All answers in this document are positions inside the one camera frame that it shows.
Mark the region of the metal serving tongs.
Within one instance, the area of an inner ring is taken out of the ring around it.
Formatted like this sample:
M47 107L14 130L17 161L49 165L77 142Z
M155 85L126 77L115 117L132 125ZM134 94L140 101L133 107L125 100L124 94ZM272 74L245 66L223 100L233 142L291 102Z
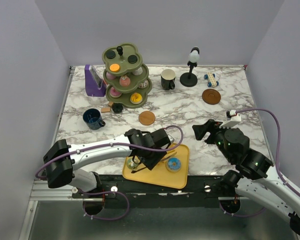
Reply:
M152 170L158 163L161 163L169 158L172 158L174 155L176 155L176 150L170 150L165 152L151 152L149 158L145 158L142 156L129 156L127 159L132 159L136 164L138 164L138 167L131 170L131 173L137 173L138 171L142 171L144 169Z

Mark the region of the yellow serving tray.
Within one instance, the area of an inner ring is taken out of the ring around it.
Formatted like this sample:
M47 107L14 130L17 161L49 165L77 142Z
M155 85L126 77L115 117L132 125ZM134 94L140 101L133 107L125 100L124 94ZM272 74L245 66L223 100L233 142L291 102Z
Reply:
M152 170L144 169L136 173L131 173L131 170L125 166L126 158L128 158L126 157L122 169L122 176L127 180L151 185L169 187L178 190L184 188L188 179L190 150L184 144L180 144L173 150L176 150L176 155L172 158L178 158L181 162L181 169L178 172L170 172L167 170L167 159L158 163Z

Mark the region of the white sprinkled donut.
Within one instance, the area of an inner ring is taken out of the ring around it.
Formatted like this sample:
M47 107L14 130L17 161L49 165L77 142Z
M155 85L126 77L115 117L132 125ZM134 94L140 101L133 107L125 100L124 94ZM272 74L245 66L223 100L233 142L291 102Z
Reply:
M148 79L146 78L142 83L140 83L140 84L138 85L138 88L139 88L139 89L145 89L148 85L149 85L149 81L148 81Z

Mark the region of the pink frosted donut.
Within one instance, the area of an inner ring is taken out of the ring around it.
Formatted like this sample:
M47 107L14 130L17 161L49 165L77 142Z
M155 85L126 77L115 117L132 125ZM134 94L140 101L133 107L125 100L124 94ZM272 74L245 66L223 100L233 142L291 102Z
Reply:
M119 98L122 95L122 93L117 91L114 87L110 89L109 94L113 98Z

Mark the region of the pink snowball cake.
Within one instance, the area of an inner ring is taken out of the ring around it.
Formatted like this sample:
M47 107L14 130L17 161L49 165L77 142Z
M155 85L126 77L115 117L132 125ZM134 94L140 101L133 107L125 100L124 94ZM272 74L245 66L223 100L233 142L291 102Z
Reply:
M127 75L122 75L119 79L119 84L123 87L129 86L131 83L131 79Z

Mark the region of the grey snowball cake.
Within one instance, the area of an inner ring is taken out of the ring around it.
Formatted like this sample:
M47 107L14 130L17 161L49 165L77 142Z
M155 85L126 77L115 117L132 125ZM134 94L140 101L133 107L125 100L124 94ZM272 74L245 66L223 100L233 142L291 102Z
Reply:
M142 73L143 73L142 67L140 67L140 68L138 68L137 70L135 70L135 71L132 72L132 74L133 74L134 76L139 76L139 75L141 75Z

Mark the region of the purple snowball cake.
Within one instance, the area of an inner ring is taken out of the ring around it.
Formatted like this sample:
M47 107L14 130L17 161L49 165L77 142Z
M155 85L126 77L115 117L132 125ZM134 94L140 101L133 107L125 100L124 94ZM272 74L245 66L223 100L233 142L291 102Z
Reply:
M114 80L116 78L115 75L113 75L113 74L111 74L109 72L106 73L106 77L107 77L108 80Z

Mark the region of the round orange biscuit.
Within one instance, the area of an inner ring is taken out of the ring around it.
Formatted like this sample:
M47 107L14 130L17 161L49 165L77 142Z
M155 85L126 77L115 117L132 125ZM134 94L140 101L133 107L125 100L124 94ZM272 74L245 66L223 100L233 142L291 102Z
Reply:
M117 64L117 63L113 63L113 64L111 64L111 65L109 66L109 70L110 70L111 72L114 72L114 73L119 72L120 69L121 69L121 67L120 67L120 65Z

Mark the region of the black patterned sandwich cookie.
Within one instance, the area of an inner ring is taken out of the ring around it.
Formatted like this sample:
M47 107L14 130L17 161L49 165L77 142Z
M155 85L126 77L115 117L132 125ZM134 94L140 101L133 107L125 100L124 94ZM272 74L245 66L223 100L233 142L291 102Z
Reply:
M113 50L108 50L106 53L105 53L105 56L108 58L108 59L113 59L116 57L116 53L113 51Z

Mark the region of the yellow frosted donut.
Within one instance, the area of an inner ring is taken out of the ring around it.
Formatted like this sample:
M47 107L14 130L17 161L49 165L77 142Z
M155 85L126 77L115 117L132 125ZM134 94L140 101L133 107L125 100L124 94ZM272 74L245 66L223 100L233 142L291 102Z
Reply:
M140 104L142 101L143 96L138 92L135 92L130 96L130 102L134 105Z

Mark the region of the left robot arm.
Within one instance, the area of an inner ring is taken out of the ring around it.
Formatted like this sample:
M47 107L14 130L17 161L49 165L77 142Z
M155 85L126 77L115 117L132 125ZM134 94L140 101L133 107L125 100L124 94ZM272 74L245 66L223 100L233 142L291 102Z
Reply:
M115 138L88 144L68 145L58 140L43 157L46 180L50 189L71 185L94 198L101 185L96 173L87 172L87 165L114 158L135 157L152 170L166 155L174 138L161 128L154 132L132 128Z

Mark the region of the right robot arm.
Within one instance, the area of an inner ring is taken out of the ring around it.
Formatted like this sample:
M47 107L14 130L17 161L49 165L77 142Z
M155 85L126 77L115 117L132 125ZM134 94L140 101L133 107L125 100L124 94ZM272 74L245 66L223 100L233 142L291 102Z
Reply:
M239 128L223 125L209 119L205 124L192 126L196 140L209 133L205 143L217 146L235 166L223 176L220 191L226 196L236 192L273 210L300 236L300 188L285 178L269 158L250 148L250 139Z

